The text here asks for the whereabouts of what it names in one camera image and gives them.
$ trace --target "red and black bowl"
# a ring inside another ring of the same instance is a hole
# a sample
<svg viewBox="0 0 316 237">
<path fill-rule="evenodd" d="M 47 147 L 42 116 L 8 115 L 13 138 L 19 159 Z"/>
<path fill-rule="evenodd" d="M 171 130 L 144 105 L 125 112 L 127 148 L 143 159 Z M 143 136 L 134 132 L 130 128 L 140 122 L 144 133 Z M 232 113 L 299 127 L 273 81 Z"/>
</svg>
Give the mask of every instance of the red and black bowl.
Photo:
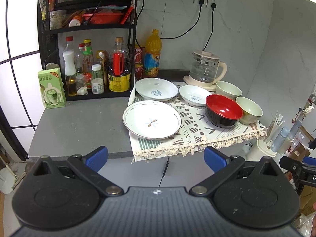
<svg viewBox="0 0 316 237">
<path fill-rule="evenodd" d="M 232 127 L 242 118 L 241 107 L 222 95 L 212 94 L 206 97 L 205 115 L 217 127 Z"/>
</svg>

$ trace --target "black plug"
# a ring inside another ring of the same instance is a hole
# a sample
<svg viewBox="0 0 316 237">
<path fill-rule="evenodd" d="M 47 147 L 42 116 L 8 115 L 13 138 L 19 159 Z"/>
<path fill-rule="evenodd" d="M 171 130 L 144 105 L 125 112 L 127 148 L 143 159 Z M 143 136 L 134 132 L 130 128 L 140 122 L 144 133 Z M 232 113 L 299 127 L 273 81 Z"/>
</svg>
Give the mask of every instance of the black plug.
<svg viewBox="0 0 316 237">
<path fill-rule="evenodd" d="M 204 0 L 199 0 L 198 3 L 199 3 L 200 6 L 202 7 L 202 5 L 204 4 Z"/>
</svg>

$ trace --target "gray countertop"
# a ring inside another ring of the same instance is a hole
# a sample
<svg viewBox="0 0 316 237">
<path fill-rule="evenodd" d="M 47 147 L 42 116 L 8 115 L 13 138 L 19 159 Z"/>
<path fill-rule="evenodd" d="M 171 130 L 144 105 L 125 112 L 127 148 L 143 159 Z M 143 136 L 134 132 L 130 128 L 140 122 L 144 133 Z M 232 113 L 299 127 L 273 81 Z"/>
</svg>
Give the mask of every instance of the gray countertop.
<svg viewBox="0 0 316 237">
<path fill-rule="evenodd" d="M 122 115 L 128 97 L 67 102 L 63 108 L 45 109 L 29 150 L 29 158 L 49 155 L 65 159 L 86 155 L 104 145 L 109 158 L 132 157 Z"/>
</svg>

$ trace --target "marble tile wall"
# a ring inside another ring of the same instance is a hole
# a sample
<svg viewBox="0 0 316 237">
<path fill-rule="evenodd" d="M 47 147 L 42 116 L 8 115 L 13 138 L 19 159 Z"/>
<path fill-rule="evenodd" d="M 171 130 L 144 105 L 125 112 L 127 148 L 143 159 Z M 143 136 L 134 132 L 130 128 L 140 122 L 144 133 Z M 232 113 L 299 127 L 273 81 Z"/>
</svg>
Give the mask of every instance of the marble tile wall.
<svg viewBox="0 0 316 237">
<path fill-rule="evenodd" d="M 307 0 L 274 0 L 268 37 L 247 96 L 262 107 L 263 124 L 279 110 L 291 127 L 316 82 L 315 11 L 316 4 Z M 303 126 L 309 133 L 315 130 L 316 111 Z"/>
<path fill-rule="evenodd" d="M 273 0 L 219 0 L 214 12 L 214 33 L 206 50 L 227 63 L 229 68 L 223 80 L 237 85 L 245 95 L 263 51 L 272 8 Z M 197 21 L 198 13 L 199 7 L 193 0 L 145 0 L 137 23 L 137 39 L 144 45 L 153 29 L 158 29 L 161 37 L 178 36 Z M 204 48 L 211 28 L 211 10 L 203 7 L 198 24 L 188 34 L 179 39 L 162 40 L 159 67 L 190 69 L 191 53 Z M 67 34 L 74 36 L 76 45 L 84 38 L 91 38 L 96 51 L 110 50 L 116 35 L 127 38 L 127 32 L 123 31 L 105 29 L 59 34 L 60 57 Z"/>
</svg>

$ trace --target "gray ribbed surface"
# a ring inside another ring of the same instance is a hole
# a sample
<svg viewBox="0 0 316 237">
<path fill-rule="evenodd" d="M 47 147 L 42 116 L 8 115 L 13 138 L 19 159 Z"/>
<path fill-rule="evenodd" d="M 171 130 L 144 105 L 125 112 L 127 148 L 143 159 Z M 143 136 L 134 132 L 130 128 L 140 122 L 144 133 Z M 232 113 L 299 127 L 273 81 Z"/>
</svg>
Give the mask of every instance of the gray ribbed surface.
<svg viewBox="0 0 316 237">
<path fill-rule="evenodd" d="M 20 229 L 14 237 L 294 237 L 291 227 L 274 231 L 245 230 L 222 219 L 206 198 L 195 198 L 184 188 L 131 187 L 127 194 L 108 198 L 89 220 L 71 229 L 42 232 Z"/>
</svg>

